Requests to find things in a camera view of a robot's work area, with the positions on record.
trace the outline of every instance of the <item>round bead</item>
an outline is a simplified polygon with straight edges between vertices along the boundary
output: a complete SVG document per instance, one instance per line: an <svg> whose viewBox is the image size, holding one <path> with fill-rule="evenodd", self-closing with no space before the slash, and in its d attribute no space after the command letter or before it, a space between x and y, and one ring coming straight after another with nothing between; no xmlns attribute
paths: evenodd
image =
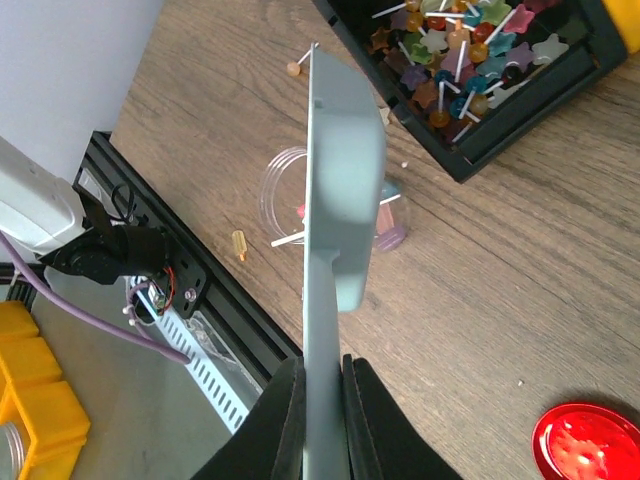
<svg viewBox="0 0 640 480"><path fill-rule="evenodd" d="M444 30L447 28L447 21L443 17L429 17L427 18L427 27L434 30Z"/></svg>
<svg viewBox="0 0 640 480"><path fill-rule="evenodd" d="M491 25L489 22L482 22L476 27L473 32L473 41L476 43L484 42L487 38L489 38L489 35L491 35L491 32L493 32L494 28L496 27Z"/></svg>
<svg viewBox="0 0 640 480"><path fill-rule="evenodd" d="M300 65L298 65L296 62L287 63L287 75L289 75L290 77L297 77L298 75L300 75L301 70L302 69L300 68Z"/></svg>
<svg viewBox="0 0 640 480"><path fill-rule="evenodd" d="M485 95L474 95L471 99L471 103L469 104L469 110L474 115L484 115L485 112L489 109L489 100Z"/></svg>
<svg viewBox="0 0 640 480"><path fill-rule="evenodd" d="M423 22L424 17L420 12L410 13L409 18L407 18L407 30L410 32L417 32L420 27L422 27Z"/></svg>
<svg viewBox="0 0 640 480"><path fill-rule="evenodd" d="M404 0L404 4L410 12L417 12L420 10L420 1L419 0Z"/></svg>
<svg viewBox="0 0 640 480"><path fill-rule="evenodd" d="M458 118L460 116L460 112L464 108L464 104L466 101L467 100L465 98L458 97L453 102L451 102L449 113L453 118Z"/></svg>
<svg viewBox="0 0 640 480"><path fill-rule="evenodd" d="M489 56L489 46L484 43L474 43L469 47L469 60L473 63L482 63Z"/></svg>
<svg viewBox="0 0 640 480"><path fill-rule="evenodd" d="M436 128L446 127L450 120L451 115L446 110L434 110L429 114L429 121Z"/></svg>
<svg viewBox="0 0 640 480"><path fill-rule="evenodd" d="M502 72L502 81L507 87L520 83L524 80L524 73L517 65L509 65Z"/></svg>
<svg viewBox="0 0 640 480"><path fill-rule="evenodd" d="M433 76L433 81L436 85L440 85L440 82L446 80L449 83L453 83L453 73L449 70L438 70Z"/></svg>
<svg viewBox="0 0 640 480"><path fill-rule="evenodd" d="M481 76L471 77L465 85L467 92L484 92L487 89L487 79Z"/></svg>

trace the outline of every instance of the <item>screw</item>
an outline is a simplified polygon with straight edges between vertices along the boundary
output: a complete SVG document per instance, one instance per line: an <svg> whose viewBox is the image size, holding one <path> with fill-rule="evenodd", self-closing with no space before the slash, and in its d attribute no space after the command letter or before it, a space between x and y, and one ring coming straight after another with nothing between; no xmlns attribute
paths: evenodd
<svg viewBox="0 0 640 480"><path fill-rule="evenodd" d="M187 302L195 302L197 296L198 296L198 294L196 293L195 289L193 289L193 288L190 288L189 290L184 292L184 298L185 298L185 300Z"/></svg>

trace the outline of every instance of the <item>wood grain surface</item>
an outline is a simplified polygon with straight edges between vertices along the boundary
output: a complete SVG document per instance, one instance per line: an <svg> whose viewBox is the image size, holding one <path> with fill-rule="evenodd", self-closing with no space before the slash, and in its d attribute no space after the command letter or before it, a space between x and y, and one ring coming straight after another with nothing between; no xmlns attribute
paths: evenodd
<svg viewBox="0 0 640 480"><path fill-rule="evenodd" d="M312 41L353 64L308 1L169 0L112 137L298 343L302 247L269 246L257 197L271 158L306 144L308 78L285 66ZM411 232L373 255L342 346L465 478L539 478L531 431L559 401L640 406L639 115L636 56L465 185L387 129Z"/></svg>

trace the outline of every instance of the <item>gray floor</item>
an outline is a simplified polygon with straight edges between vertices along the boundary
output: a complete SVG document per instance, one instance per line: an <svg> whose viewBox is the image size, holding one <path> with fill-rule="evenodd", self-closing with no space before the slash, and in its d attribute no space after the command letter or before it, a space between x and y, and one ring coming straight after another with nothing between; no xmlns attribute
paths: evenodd
<svg viewBox="0 0 640 480"><path fill-rule="evenodd" d="M50 272L54 289L126 325L123 284ZM92 422L74 471L82 480L189 478L229 432L184 367L86 326L38 297L33 315Z"/></svg>

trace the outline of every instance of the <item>red plastic cap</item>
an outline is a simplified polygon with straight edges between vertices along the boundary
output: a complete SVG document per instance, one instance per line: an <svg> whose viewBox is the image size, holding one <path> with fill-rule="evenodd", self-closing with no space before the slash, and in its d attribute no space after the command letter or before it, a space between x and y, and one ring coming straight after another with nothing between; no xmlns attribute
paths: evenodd
<svg viewBox="0 0 640 480"><path fill-rule="evenodd" d="M552 408L536 425L532 446L546 480L640 480L640 430L597 405Z"/></svg>

